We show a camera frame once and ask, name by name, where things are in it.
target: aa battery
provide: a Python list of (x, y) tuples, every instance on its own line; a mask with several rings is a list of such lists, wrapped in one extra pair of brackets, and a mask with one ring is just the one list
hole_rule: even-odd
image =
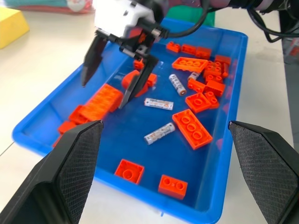
[(171, 81), (173, 87), (176, 89), (176, 91), (180, 96), (186, 94), (187, 92), (186, 89), (184, 88), (184, 86), (182, 85), (182, 83), (179, 81), (178, 77), (175, 74), (170, 75), (169, 80)]
[(190, 78), (196, 80), (198, 77), (199, 77), (200, 73), (197, 73), (197, 72), (192, 72), (191, 75), (188, 77), (188, 80)]
[(173, 109), (173, 102), (159, 100), (159, 99), (146, 98), (144, 101), (144, 105), (149, 107), (169, 110), (169, 111), (172, 111)]
[(167, 134), (174, 132), (176, 130), (175, 126), (173, 123), (168, 123), (167, 125), (159, 128), (158, 130), (146, 135), (144, 137), (144, 140), (148, 145), (153, 144), (155, 141), (163, 138)]

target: blue plastic tray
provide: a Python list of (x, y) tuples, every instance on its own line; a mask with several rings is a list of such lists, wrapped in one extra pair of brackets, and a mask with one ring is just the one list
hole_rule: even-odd
[[(172, 31), (181, 31), (192, 24), (164, 20), (163, 25)], [(168, 77), (175, 73), (187, 86), (190, 72), (174, 70), (171, 64), (178, 56), (189, 55), (166, 51), (165, 44), (169, 41), (155, 43), (152, 49), (152, 53), (160, 59), (154, 69), (158, 75), (156, 86), (122, 110), (105, 117), (95, 178), (189, 222), (216, 223), (222, 212), (232, 149), (232, 137), (227, 126), (237, 114), (247, 37), (238, 32), (203, 26), (190, 36), (173, 40), (180, 44), (211, 48), (212, 57), (220, 54), (232, 58), (219, 109), (197, 114), (214, 140), (196, 151), (191, 149), (178, 129), (150, 146), (143, 140), (145, 135), (172, 122), (174, 113), (188, 108), (185, 97), (177, 94)], [(85, 88), (80, 84), (80, 66), (15, 127), (14, 140), (45, 156), (59, 137), (57, 129), (62, 122), (78, 105), (86, 103), (105, 82), (124, 91), (121, 80), (133, 70), (133, 59), (120, 53), (113, 44), (107, 45), (103, 57), (97, 73)], [(187, 89), (187, 96), (194, 93)], [(143, 102), (146, 97), (173, 101), (174, 109), (165, 111), (145, 107)], [(121, 159), (145, 167), (139, 185), (114, 175)], [(162, 174), (188, 182), (182, 201), (158, 193)]]

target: black cable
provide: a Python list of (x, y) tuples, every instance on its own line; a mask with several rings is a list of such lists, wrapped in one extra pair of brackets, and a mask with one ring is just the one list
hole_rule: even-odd
[(168, 33), (166, 38), (177, 38), (177, 37), (183, 37), (183, 36), (188, 36), (192, 33), (194, 33), (196, 30), (198, 30), (200, 28), (200, 26), (204, 23), (207, 13), (209, 11), (209, 3), (210, 0), (201, 0), (202, 3), (202, 14), (201, 17), (199, 18), (198, 22), (192, 26), (191, 28), (182, 31), (182, 32), (178, 32), (178, 33)]
[(268, 29), (265, 25), (264, 22), (260, 23), (259, 21), (262, 20), (261, 16), (254, 10), (254, 9), (247, 9), (248, 14), (251, 18), (251, 20), (257, 25), (257, 27), (259, 27), (261, 30), (264, 31), (264, 33), (267, 35), (271, 34), (274, 36), (278, 36), (278, 37), (290, 37), (290, 38), (295, 38), (295, 37), (299, 37), (299, 34), (294, 34), (292, 32), (286, 32), (286, 33), (281, 33), (281, 32), (277, 32), (271, 29)]

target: orange lego brick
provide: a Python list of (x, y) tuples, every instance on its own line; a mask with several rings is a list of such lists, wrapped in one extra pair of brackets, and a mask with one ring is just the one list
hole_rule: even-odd
[(166, 45), (166, 49), (179, 53), (181, 51), (181, 46), (171, 41)]
[(144, 68), (143, 60), (142, 59), (141, 59), (141, 61), (134, 60), (133, 66), (134, 66), (134, 69), (139, 69), (139, 70), (143, 69)]
[(188, 88), (196, 92), (203, 92), (206, 85), (192, 78), (188, 80)]
[(187, 186), (188, 183), (185, 181), (162, 175), (158, 192), (183, 200), (186, 195)]
[(228, 77), (228, 69), (229, 69), (229, 65), (226, 63), (223, 63), (222, 64), (222, 78)]
[(190, 55), (195, 55), (196, 47), (194, 47), (192, 45), (188, 45), (188, 44), (183, 44), (182, 45), (182, 52), (190, 54)]
[(79, 113), (79, 111), (81, 110), (82, 107), (83, 107), (82, 105), (77, 106), (77, 108), (69, 116), (69, 120), (74, 122), (76, 125), (81, 125), (81, 124), (85, 124), (85, 123), (89, 122), (88, 119), (81, 116)]
[(215, 62), (225, 63), (225, 64), (228, 64), (230, 66), (231, 58), (226, 57), (226, 56), (222, 56), (222, 55), (216, 55), (215, 56)]
[(156, 83), (157, 83), (157, 75), (151, 73), (149, 75), (147, 84), (148, 84), (149, 87), (153, 87)]
[(211, 80), (218, 82), (218, 83), (223, 83), (223, 79), (221, 76), (213, 76), (213, 75), (206, 76), (206, 84)]
[(195, 56), (201, 59), (209, 60), (209, 58), (211, 57), (211, 53), (212, 53), (212, 49), (197, 47)]
[(121, 85), (124, 89), (127, 89), (133, 79), (134, 76), (138, 76), (140, 74), (139, 71), (134, 70), (130, 73), (128, 73), (121, 81)]
[[(129, 87), (129, 85), (130, 85), (130, 83), (131, 83), (133, 77), (134, 77), (134, 76), (138, 76), (139, 74), (140, 74), (140, 72), (137, 71), (137, 70), (134, 70), (134, 71), (128, 73), (128, 74), (122, 79), (122, 82), (121, 82), (122, 87), (123, 87), (124, 89), (127, 89), (127, 88)], [(135, 97), (139, 97), (139, 96), (141, 96), (142, 94), (145, 94), (145, 93), (148, 91), (149, 87), (153, 87), (153, 86), (156, 84), (156, 82), (157, 82), (157, 75), (151, 73), (151, 74), (149, 75), (149, 78), (148, 78), (147, 83), (144, 85), (143, 89), (142, 89), (138, 94), (136, 94)]]
[(122, 177), (127, 181), (139, 184), (143, 172), (144, 172), (143, 166), (122, 159), (114, 174)]
[(203, 69), (207, 66), (208, 62), (204, 59), (188, 58), (188, 57), (179, 57), (173, 64), (174, 69), (183, 70), (183, 71), (195, 71), (202, 72)]
[(213, 138), (190, 109), (173, 114), (172, 120), (193, 150), (212, 142)]
[(221, 63), (220, 62), (211, 62), (208, 61), (208, 66), (205, 68), (204, 71), (204, 78), (206, 76), (221, 76)]
[(185, 102), (194, 113), (205, 111), (211, 107), (211, 102), (202, 93), (186, 97)]
[(79, 113), (90, 121), (101, 120), (109, 111), (113, 112), (117, 109), (122, 97), (121, 91), (104, 84), (87, 104), (80, 109)]
[(65, 121), (64, 123), (62, 123), (62, 125), (58, 128), (58, 132), (60, 134), (64, 134), (66, 133), (68, 130), (71, 130), (72, 128), (74, 128), (75, 126), (77, 126), (74, 122), (71, 121)]
[(145, 94), (148, 90), (149, 90), (149, 85), (146, 83), (142, 88), (142, 90), (140, 90), (135, 97), (140, 97), (141, 95)]
[(220, 106), (213, 92), (206, 92), (205, 97), (211, 103), (210, 109), (217, 109)]
[(211, 91), (214, 93), (215, 96), (221, 97), (225, 90), (225, 84), (218, 83), (216, 81), (208, 81), (206, 84), (205, 91)]
[(62, 135), (59, 136), (59, 138), (54, 142), (54, 144), (52, 145), (53, 147), (55, 147), (57, 145), (57, 143), (59, 142), (59, 140), (61, 139)]

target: lego stud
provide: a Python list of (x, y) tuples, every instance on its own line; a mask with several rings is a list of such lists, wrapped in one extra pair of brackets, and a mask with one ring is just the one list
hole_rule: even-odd
[(197, 106), (200, 106), (202, 104), (202, 100), (201, 99), (195, 99), (194, 104)]
[(200, 65), (201, 65), (200, 62), (194, 62), (194, 64), (193, 64), (193, 66), (195, 66), (195, 67), (199, 67)]
[(194, 132), (195, 129), (196, 129), (196, 125), (195, 125), (195, 124), (188, 124), (188, 125), (187, 125), (187, 130), (188, 130), (189, 132)]
[(201, 88), (197, 88), (195, 91), (198, 92), (198, 93), (200, 93), (200, 92), (202, 92), (202, 89)]
[(217, 103), (217, 100), (215, 98), (211, 99), (211, 103), (212, 104), (216, 104)]
[(122, 173), (122, 177), (126, 180), (130, 180), (133, 176), (133, 172), (129, 169), (126, 169), (123, 173)]
[(185, 125), (189, 124), (190, 123), (190, 118), (187, 117), (187, 116), (183, 116), (182, 119), (181, 119), (182, 123), (184, 123)]
[(163, 180), (163, 183), (164, 183), (165, 185), (170, 185), (170, 179), (169, 179), (169, 178), (165, 178), (165, 179)]
[(176, 184), (176, 188), (179, 189), (179, 190), (183, 190), (183, 189), (184, 189), (184, 186), (183, 186), (182, 183), (177, 182), (177, 184)]
[(200, 140), (202, 138), (202, 134), (200, 132), (194, 132), (192, 137), (196, 140)]
[(206, 93), (209, 97), (213, 97), (214, 96), (214, 93), (213, 92), (207, 92)]

